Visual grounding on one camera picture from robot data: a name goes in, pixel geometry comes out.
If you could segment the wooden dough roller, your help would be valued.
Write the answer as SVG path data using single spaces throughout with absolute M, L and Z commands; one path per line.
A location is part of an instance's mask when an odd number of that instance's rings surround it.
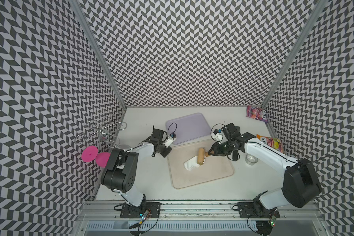
M 205 151 L 204 148 L 200 148 L 200 149 L 198 150 L 198 155 L 197 155 L 197 164 L 198 164 L 198 165 L 203 165 L 204 162 L 205 162 L 205 159 L 206 159 L 208 156 L 210 156 L 210 154 L 209 154 L 207 151 Z

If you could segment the beige plastic tray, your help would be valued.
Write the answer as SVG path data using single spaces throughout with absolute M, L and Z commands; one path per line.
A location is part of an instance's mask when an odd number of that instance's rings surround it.
M 172 184 L 175 189 L 219 180 L 234 174 L 232 163 L 227 157 L 209 156 L 205 159 L 204 164 L 197 169 L 188 171 L 184 168 L 184 162 L 197 156 L 200 148 L 208 151 L 212 144 L 212 140 L 204 140 L 173 147 L 167 159 Z

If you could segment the white dough ball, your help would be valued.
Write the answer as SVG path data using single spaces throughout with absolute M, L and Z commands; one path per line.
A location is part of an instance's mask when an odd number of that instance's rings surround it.
M 188 161 L 184 162 L 184 168 L 188 171 L 199 168 L 201 165 L 198 164 L 198 156 L 195 156 Z

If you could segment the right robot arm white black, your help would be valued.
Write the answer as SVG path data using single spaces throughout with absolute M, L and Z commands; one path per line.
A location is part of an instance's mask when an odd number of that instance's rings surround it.
M 311 161 L 287 156 L 251 133 L 240 133 L 233 123 L 221 124 L 220 128 L 213 126 L 210 137 L 214 143 L 206 156 L 226 156 L 238 161 L 239 153 L 243 152 L 267 164 L 283 178 L 281 188 L 265 191 L 253 199 L 251 209 L 256 216 L 270 214 L 286 205 L 302 208 L 321 194 L 322 187 Z

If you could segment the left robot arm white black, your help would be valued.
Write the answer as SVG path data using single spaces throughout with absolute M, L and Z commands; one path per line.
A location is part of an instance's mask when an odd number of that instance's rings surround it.
M 114 148 L 101 175 L 101 184 L 112 192 L 119 193 L 129 207 L 144 210 L 147 204 L 146 196 L 134 185 L 138 161 L 140 158 L 154 157 L 157 153 L 167 157 L 172 151 L 171 144 L 176 137 L 174 132 L 169 134 L 154 128 L 151 136 L 138 146 L 127 150 Z

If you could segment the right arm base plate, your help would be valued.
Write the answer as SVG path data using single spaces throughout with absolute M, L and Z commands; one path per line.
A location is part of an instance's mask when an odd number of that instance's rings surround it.
M 277 208 L 266 209 L 259 202 L 238 202 L 235 211 L 238 211 L 241 218 L 280 218 Z

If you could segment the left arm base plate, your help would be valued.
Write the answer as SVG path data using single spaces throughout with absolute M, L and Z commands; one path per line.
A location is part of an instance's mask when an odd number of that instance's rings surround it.
M 160 216 L 161 203 L 160 202 L 146 202 L 139 207 L 134 207 L 123 203 L 120 213 L 120 218 L 140 219 L 146 212 L 150 210 L 149 218 L 158 218 Z

